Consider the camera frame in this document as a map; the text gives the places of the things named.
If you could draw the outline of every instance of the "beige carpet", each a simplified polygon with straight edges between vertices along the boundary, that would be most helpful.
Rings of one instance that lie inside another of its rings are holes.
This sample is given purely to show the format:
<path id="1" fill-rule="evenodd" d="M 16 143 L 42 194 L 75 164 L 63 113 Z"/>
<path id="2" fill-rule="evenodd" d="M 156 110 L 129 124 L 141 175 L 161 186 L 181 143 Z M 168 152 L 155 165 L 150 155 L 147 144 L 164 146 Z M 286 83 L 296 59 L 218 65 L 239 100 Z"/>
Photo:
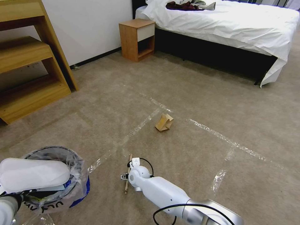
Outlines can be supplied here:
<path id="1" fill-rule="evenodd" d="M 81 155 L 91 191 L 51 217 L 56 225 L 154 224 L 157 209 L 120 174 L 128 154 L 194 200 L 210 198 L 245 224 L 298 224 L 300 211 L 300 33 L 278 81 L 254 81 L 161 52 L 134 63 L 115 53 L 74 71 L 80 91 L 0 127 L 0 160 L 48 145 Z M 169 131 L 154 125 L 161 113 Z M 32 213 L 22 207 L 22 222 Z M 161 224 L 173 218 L 160 215 Z"/>

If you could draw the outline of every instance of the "white duvet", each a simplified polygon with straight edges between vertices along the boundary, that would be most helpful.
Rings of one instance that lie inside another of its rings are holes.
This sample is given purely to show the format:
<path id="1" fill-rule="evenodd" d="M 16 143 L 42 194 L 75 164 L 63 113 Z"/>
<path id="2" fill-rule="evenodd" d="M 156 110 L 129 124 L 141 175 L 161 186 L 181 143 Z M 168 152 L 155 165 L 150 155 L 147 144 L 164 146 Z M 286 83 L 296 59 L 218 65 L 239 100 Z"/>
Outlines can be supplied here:
<path id="1" fill-rule="evenodd" d="M 199 39 L 209 35 L 209 41 L 274 55 L 278 59 L 261 86 L 277 80 L 288 61 L 292 38 L 299 25 L 298 11 L 221 0 L 204 0 L 216 2 L 214 11 L 179 11 L 166 9 L 170 1 L 148 0 L 143 14 L 165 30 Z"/>

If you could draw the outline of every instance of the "black bed frame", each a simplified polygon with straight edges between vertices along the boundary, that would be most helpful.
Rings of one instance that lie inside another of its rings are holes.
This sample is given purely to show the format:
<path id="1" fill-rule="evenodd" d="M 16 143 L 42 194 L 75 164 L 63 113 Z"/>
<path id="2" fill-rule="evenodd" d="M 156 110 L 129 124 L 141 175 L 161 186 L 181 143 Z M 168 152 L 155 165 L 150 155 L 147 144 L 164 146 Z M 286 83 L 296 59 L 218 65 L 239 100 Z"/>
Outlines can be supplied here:
<path id="1" fill-rule="evenodd" d="M 133 18 L 135 18 L 136 9 L 144 5 L 146 5 L 145 0 L 132 0 Z M 204 41 L 157 28 L 155 29 L 155 50 L 255 80 L 254 85 L 262 81 L 266 72 L 277 59 L 275 56 Z"/>

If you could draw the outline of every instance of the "wooden stick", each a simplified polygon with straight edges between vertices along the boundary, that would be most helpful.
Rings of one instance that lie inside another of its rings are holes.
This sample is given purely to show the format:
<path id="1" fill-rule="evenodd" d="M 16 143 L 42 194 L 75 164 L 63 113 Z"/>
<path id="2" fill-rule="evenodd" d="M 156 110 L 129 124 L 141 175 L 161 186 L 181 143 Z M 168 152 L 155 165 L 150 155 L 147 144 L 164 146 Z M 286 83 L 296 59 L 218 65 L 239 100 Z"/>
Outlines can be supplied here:
<path id="1" fill-rule="evenodd" d="M 130 154 L 130 157 L 129 157 L 129 161 L 131 161 L 131 160 L 132 160 L 132 154 Z M 128 184 L 129 184 L 129 181 L 127 180 L 126 185 L 125 185 L 125 194 L 127 194 Z"/>

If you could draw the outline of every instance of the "dark red clothing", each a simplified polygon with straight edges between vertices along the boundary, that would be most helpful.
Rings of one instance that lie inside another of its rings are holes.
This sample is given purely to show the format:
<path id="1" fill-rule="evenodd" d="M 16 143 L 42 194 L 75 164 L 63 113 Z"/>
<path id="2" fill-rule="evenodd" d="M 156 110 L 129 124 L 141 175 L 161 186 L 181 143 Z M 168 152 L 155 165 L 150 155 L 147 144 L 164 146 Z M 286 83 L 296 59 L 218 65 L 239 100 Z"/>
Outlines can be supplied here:
<path id="1" fill-rule="evenodd" d="M 176 4 L 176 2 L 169 2 L 166 5 L 167 9 L 171 10 L 182 10 L 182 11 L 202 11 L 204 9 L 199 9 L 197 6 L 193 6 L 190 2 L 184 3 L 182 5 Z"/>

